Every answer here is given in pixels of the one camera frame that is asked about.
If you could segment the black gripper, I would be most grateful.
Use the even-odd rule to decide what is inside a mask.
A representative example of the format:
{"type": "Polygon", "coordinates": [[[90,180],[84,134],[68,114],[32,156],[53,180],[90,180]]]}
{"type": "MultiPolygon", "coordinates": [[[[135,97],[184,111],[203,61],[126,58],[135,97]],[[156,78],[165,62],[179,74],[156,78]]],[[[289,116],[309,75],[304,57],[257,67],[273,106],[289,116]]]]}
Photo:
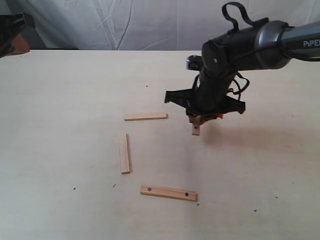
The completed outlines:
{"type": "Polygon", "coordinates": [[[224,114],[237,112],[243,114],[246,103],[241,101],[241,94],[246,90],[235,80],[235,74],[225,78],[209,78],[198,74],[192,88],[165,92],[164,102],[174,103],[185,108],[189,122],[194,123],[200,116],[200,125],[206,119],[221,118],[224,114]]]}

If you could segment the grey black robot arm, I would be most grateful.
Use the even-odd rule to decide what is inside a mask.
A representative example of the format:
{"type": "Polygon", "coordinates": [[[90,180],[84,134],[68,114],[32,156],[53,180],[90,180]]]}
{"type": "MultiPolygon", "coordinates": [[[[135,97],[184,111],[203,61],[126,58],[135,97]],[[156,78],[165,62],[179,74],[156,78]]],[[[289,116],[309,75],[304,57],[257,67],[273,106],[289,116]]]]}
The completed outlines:
{"type": "Polygon", "coordinates": [[[167,91],[164,102],[186,110],[189,121],[200,116],[201,123],[224,114],[246,110],[241,96],[250,82],[234,90],[230,87],[241,71],[277,70],[291,59],[306,62],[320,60],[319,22],[293,27],[275,20],[226,33],[202,45],[200,55],[187,58],[187,69],[198,71],[192,88],[167,91]]]}

